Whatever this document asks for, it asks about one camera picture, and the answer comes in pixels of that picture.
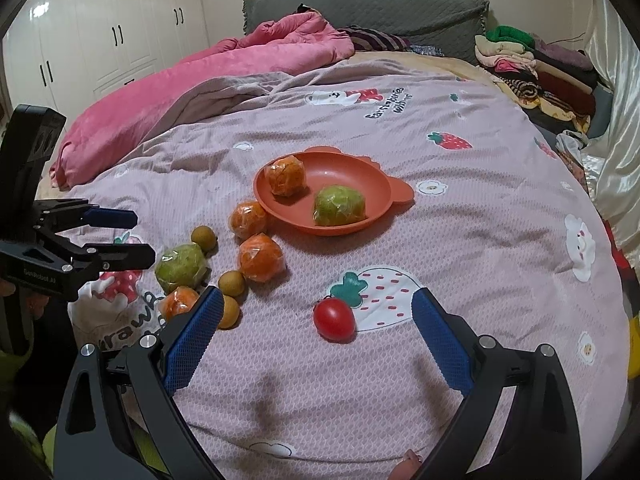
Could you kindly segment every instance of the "blue gripper pad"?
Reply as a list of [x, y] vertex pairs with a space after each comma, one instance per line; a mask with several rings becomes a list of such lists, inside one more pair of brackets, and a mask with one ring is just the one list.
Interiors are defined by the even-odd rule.
[[211, 341], [222, 315], [225, 300], [217, 288], [206, 291], [202, 303], [166, 356], [164, 389], [170, 397], [189, 385], [200, 359]]
[[138, 216], [128, 209], [107, 209], [94, 206], [84, 212], [82, 219], [91, 227], [133, 229], [138, 225]]
[[467, 396], [474, 387], [471, 361], [460, 341], [442, 317], [442, 307], [432, 303], [424, 290], [418, 290], [411, 302], [412, 316], [420, 335], [427, 343], [449, 388]]

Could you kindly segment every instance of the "plastic-wrapped orange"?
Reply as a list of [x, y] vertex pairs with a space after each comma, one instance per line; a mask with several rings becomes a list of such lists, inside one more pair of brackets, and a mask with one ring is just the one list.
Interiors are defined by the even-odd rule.
[[259, 202], [239, 203], [229, 217], [229, 228], [241, 240], [266, 231], [269, 216]]
[[160, 302], [160, 313], [169, 321], [173, 316], [188, 312], [200, 295], [188, 286], [179, 286]]
[[293, 155], [276, 160], [264, 168], [271, 192], [277, 196], [292, 196], [306, 187], [305, 165]]
[[248, 280], [264, 283], [283, 272], [287, 264], [280, 246], [260, 233], [240, 245], [238, 267]]

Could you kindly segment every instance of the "cherry tomato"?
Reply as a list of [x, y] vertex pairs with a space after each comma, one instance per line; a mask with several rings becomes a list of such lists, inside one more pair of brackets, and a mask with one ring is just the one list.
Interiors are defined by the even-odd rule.
[[318, 333], [333, 343], [347, 342], [356, 332], [351, 307], [338, 298], [327, 298], [316, 305], [314, 324]]

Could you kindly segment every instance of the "metal screw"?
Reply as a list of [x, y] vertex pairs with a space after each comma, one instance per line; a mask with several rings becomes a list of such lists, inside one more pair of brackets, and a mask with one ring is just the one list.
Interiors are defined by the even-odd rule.
[[556, 351], [551, 345], [542, 345], [540, 346], [540, 352], [545, 357], [553, 357], [556, 354]]
[[151, 348], [153, 345], [156, 344], [156, 341], [158, 341], [156, 339], [156, 336], [145, 335], [142, 337], [142, 339], [140, 339], [140, 346], [142, 346], [142, 348]]
[[87, 343], [86, 345], [84, 345], [81, 349], [80, 349], [80, 353], [84, 356], [87, 357], [89, 355], [91, 355], [92, 353], [94, 353], [95, 350], [95, 346], [93, 346], [91, 343]]
[[480, 336], [480, 339], [478, 340], [478, 342], [480, 343], [480, 346], [482, 348], [487, 348], [487, 349], [495, 348], [495, 339], [490, 335]]

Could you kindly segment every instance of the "orange plate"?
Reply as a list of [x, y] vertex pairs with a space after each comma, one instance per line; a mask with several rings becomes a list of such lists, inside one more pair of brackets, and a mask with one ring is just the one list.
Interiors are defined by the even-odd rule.
[[[339, 236], [360, 231], [386, 213], [393, 204], [414, 201], [414, 190], [404, 181], [387, 176], [380, 165], [367, 156], [346, 155], [331, 146], [316, 146], [291, 153], [305, 165], [306, 191], [290, 198], [274, 196], [264, 177], [264, 167], [254, 178], [254, 193], [265, 210], [283, 222], [318, 236]], [[283, 155], [269, 162], [273, 164]], [[367, 217], [355, 224], [335, 227], [317, 226], [314, 222], [314, 197], [325, 186], [338, 184], [361, 192], [366, 200]]]

